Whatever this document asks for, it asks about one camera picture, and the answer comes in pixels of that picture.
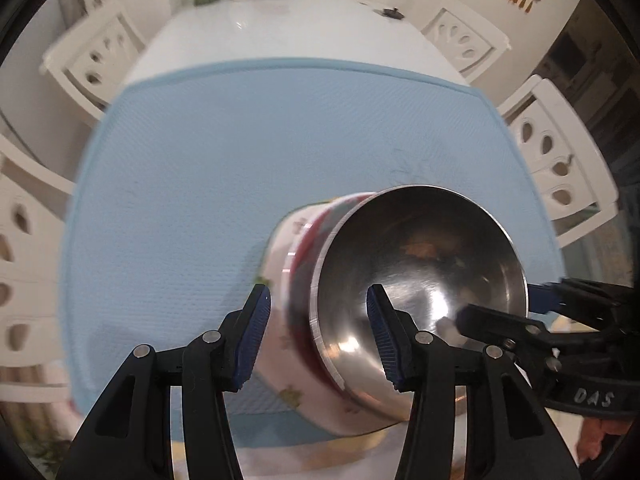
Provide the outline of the person's right hand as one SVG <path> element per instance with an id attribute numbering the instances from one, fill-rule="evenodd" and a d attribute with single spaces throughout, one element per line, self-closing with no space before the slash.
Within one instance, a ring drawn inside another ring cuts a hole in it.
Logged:
<path id="1" fill-rule="evenodd" d="M 585 417 L 576 444 L 578 464 L 596 460 L 603 451 L 603 441 L 608 436 L 622 437 L 625 454 L 630 454 L 639 446 L 638 431 L 630 419 L 600 419 Z"/>

